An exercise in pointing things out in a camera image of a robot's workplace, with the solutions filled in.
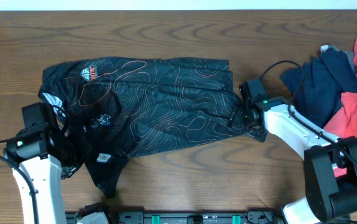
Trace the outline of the black orange-patterned jersey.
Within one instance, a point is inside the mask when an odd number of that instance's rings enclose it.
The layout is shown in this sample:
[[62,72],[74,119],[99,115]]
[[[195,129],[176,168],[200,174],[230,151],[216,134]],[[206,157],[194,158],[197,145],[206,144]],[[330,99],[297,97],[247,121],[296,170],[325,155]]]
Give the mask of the black orange-patterned jersey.
[[245,134],[227,60],[104,57],[53,65],[39,98],[91,152],[86,168],[113,197],[128,161]]

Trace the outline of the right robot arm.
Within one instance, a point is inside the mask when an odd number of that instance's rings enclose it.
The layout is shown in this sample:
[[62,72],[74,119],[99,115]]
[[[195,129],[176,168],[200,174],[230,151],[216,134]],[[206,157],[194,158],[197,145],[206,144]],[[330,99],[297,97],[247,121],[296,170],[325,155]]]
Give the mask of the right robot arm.
[[282,209],[282,223],[351,223],[357,212],[357,138],[326,132],[283,98],[259,96],[231,114],[229,126],[264,141],[278,136],[302,159],[305,196]]

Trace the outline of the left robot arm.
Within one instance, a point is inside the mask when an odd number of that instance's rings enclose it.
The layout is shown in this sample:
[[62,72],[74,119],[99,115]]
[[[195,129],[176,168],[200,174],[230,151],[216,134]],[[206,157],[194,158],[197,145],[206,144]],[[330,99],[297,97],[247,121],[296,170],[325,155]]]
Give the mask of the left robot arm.
[[19,187],[25,223],[108,223],[107,211],[100,204],[66,213],[61,180],[70,175],[62,168],[60,156],[53,152],[62,142],[48,123],[32,124],[8,140],[4,158],[11,164]]

